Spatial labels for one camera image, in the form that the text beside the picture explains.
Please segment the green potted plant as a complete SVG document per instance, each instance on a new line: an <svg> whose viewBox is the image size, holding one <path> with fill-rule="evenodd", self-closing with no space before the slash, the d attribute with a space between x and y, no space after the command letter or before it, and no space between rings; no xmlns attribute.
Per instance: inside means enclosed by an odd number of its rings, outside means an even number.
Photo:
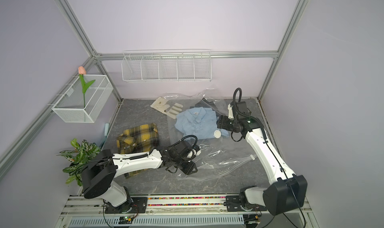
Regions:
<svg viewBox="0 0 384 228"><path fill-rule="evenodd" d="M86 164L100 153L101 149L95 143L87 140L78 142L77 138L71 141L72 149L60 151L57 156L65 158L70 164L63 169L63 173L68 175L66 185L75 182L79 187L83 186L80 173Z"/></svg>

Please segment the pink artificial tulip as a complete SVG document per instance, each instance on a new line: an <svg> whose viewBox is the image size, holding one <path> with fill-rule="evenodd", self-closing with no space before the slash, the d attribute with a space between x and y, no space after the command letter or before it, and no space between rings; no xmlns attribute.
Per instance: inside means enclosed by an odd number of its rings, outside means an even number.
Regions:
<svg viewBox="0 0 384 228"><path fill-rule="evenodd" d="M82 85L82 94L83 94L83 105L84 108L86 107L86 92L87 90L93 85L95 80L91 80L89 82L86 82L84 79L84 76L87 74L85 68L83 66L80 66L78 68L78 74L79 74L79 79Z"/></svg>

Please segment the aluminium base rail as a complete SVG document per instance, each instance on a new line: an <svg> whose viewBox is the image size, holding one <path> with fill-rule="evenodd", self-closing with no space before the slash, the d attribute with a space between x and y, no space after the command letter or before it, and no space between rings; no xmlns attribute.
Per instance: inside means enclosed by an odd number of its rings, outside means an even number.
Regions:
<svg viewBox="0 0 384 228"><path fill-rule="evenodd" d="M71 196L59 216L61 223L69 224L74 218L91 217L99 224L107 222L117 224L119 218L139 220L143 217L159 216L239 216L256 215L259 218L268 215L267 208L254 205L242 208L236 194L214 195L138 195L132 196L133 205L128 209L118 209L102 199L88 200Z"/></svg>

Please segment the clear plastic vacuum bag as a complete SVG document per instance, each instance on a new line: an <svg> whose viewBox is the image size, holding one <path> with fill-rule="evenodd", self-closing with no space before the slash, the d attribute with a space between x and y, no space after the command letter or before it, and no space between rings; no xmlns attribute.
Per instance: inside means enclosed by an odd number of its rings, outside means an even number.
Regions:
<svg viewBox="0 0 384 228"><path fill-rule="evenodd" d="M179 103L183 106L183 111L194 108L202 98L213 101L223 115L228 115L228 105L232 99L220 97L219 92L215 89L204 90L194 96L186 96L182 94L170 94L164 98L169 101L170 105ZM186 137L175 128L176 119L167 118L169 143L173 144L181 138ZM194 135L187 135L188 142L196 142L200 147L200 155L193 161L197 165L198 172L192 175L185 175L181 171L177 171L178 180L191 181L209 181L216 178L226 176L236 169L243 167L247 163L252 163L257 156L251 146L243 139L241 134L230 133L229 137L198 139Z"/></svg>

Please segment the black shirt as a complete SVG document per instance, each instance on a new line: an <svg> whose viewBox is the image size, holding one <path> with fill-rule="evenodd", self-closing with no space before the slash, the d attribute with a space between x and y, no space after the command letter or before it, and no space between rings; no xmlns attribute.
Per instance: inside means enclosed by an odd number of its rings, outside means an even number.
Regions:
<svg viewBox="0 0 384 228"><path fill-rule="evenodd" d="M208 101L205 98L202 98L194 107L211 108L217 115L223 115L213 101Z"/></svg>

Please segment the light blue shirt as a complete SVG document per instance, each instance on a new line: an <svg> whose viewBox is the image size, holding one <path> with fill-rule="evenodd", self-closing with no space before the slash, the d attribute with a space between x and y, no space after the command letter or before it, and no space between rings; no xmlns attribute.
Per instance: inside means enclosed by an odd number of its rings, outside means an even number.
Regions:
<svg viewBox="0 0 384 228"><path fill-rule="evenodd" d="M194 135L198 139L215 138L215 130L221 131L221 137L229 137L228 131L217 127L217 120L211 108L194 107L177 115L175 128L184 136Z"/></svg>

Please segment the white vacuum bag valve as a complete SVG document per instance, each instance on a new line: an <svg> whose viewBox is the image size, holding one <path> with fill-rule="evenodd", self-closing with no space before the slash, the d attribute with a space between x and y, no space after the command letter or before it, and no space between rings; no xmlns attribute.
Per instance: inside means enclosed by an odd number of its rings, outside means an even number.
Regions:
<svg viewBox="0 0 384 228"><path fill-rule="evenodd" d="M215 137L215 138L220 138L221 136L222 136L222 133L221 133L220 130L215 130L215 131L214 131L214 137Z"/></svg>

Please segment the cream green work glove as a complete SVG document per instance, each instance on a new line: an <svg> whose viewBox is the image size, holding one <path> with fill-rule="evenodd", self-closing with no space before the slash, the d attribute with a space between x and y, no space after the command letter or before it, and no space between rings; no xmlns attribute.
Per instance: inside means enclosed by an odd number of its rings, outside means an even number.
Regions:
<svg viewBox="0 0 384 228"><path fill-rule="evenodd" d="M163 97L157 98L151 105L151 108L165 114L171 119L176 119L177 115L183 111L183 106L179 103L169 104L169 101Z"/></svg>

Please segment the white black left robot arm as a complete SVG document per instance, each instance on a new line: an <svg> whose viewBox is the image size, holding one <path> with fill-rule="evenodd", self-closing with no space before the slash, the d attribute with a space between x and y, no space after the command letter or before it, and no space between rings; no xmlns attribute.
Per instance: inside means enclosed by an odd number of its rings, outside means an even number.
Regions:
<svg viewBox="0 0 384 228"><path fill-rule="evenodd" d="M112 214L142 212L146 206L134 201L128 189L117 184L115 178L144 169L165 168L170 171L172 167L187 176L195 174L198 169L193 160L201 151L196 142L190 143L188 139L186 136L168 147L132 154L101 151L82 169L84 198L103 199L107 212Z"/></svg>

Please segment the yellow plaid shirt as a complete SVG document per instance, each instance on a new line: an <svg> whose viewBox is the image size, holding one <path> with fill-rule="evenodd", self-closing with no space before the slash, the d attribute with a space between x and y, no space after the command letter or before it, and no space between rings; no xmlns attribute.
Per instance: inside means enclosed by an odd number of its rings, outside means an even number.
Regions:
<svg viewBox="0 0 384 228"><path fill-rule="evenodd" d="M158 128L155 123L144 124L124 130L117 137L118 154L115 165L118 169L115 178L133 177L146 169L161 166L161 154L156 150L160 144Z"/></svg>

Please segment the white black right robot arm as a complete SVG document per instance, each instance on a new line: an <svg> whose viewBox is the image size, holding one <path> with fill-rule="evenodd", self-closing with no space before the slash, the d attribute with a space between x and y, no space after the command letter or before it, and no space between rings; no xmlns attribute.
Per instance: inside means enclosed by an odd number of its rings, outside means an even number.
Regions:
<svg viewBox="0 0 384 228"><path fill-rule="evenodd" d="M262 122L250 115L244 101L232 101L229 114L217 121L219 128L230 133L240 133L253 149L266 171L267 188L248 187L240 192L242 206L260 205L276 216L303 207L308 187L304 176L297 176L284 162L267 136Z"/></svg>

